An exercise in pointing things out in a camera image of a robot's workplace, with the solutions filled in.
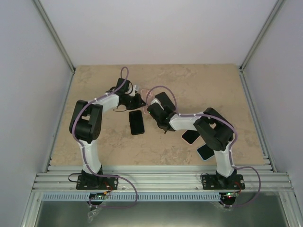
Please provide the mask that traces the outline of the light pink phone case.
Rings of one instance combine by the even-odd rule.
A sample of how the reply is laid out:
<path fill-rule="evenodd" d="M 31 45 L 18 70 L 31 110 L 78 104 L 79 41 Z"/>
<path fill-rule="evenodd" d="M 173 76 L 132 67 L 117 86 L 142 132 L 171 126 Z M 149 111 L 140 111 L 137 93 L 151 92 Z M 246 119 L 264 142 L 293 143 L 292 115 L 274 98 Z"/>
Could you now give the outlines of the light pink phone case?
<path fill-rule="evenodd" d="M 141 94 L 142 100 L 146 103 L 146 105 L 143 106 L 143 113 L 145 115 L 149 115 L 147 108 L 148 108 L 148 104 L 154 99 L 154 95 L 152 92 L 149 93 L 149 90 L 147 90 L 147 89 L 142 89 L 140 91 L 140 94 Z"/>

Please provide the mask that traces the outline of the black smartphone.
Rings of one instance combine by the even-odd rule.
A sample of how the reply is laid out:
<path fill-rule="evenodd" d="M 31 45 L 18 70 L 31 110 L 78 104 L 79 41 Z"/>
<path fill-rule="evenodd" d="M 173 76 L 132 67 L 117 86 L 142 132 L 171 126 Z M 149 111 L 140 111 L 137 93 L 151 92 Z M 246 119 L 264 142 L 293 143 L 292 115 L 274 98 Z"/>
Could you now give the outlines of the black smartphone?
<path fill-rule="evenodd" d="M 171 112 L 174 112 L 176 110 L 175 105 L 171 101 L 171 99 L 168 97 L 168 95 L 165 92 L 161 92 L 155 96 L 156 99 L 159 100 L 161 106 L 165 110 L 169 110 Z"/>

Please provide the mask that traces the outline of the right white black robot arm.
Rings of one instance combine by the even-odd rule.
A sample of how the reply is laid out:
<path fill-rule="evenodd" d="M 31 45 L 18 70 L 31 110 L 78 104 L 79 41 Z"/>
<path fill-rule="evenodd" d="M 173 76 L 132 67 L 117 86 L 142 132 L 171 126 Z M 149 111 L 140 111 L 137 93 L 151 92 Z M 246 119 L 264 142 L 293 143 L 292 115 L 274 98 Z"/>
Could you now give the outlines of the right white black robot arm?
<path fill-rule="evenodd" d="M 197 131 L 214 151 L 218 185 L 228 189 L 234 184 L 237 170 L 232 159 L 232 145 L 237 139 L 237 132 L 215 109 L 209 107 L 204 112 L 181 114 L 177 111 L 177 105 L 162 92 L 151 101 L 147 111 L 165 132 Z"/>

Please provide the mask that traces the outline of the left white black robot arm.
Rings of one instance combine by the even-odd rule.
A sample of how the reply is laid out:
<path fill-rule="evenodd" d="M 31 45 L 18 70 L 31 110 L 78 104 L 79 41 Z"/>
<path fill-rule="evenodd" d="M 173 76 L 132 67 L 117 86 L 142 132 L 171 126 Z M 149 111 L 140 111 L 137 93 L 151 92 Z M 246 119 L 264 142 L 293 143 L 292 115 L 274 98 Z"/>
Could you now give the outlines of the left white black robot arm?
<path fill-rule="evenodd" d="M 91 101 L 78 100 L 75 104 L 69 131 L 81 150 L 83 161 L 81 177 L 87 179 L 87 183 L 93 189 L 100 188 L 104 182 L 96 142 L 101 133 L 103 113 L 121 105 L 127 110 L 146 106 L 139 94 L 138 86 L 126 79 L 119 79 L 115 87 L 99 98 Z"/>

